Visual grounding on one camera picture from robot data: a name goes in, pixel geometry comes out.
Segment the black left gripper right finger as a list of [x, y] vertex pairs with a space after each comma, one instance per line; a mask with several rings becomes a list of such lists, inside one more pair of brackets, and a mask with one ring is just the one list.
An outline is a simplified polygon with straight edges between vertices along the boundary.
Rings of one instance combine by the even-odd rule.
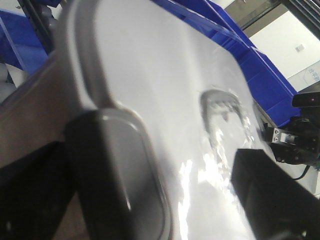
[[318, 240], [320, 201], [261, 149], [238, 149], [231, 182], [257, 240]]

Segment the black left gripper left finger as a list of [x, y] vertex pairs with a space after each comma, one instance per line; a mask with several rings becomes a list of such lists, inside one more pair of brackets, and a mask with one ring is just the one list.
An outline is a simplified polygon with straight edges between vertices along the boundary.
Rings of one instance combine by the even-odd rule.
[[53, 141], [0, 169], [0, 237], [51, 240], [74, 195], [92, 240], [130, 236], [108, 135], [112, 110], [69, 122], [66, 141]]

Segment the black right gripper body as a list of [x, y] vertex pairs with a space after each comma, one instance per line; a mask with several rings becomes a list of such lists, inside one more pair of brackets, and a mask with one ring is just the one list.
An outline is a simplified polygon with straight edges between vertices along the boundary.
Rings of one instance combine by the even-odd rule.
[[320, 93], [293, 96], [291, 105], [300, 109], [284, 126], [264, 124], [262, 136], [277, 162], [290, 165], [320, 164]]

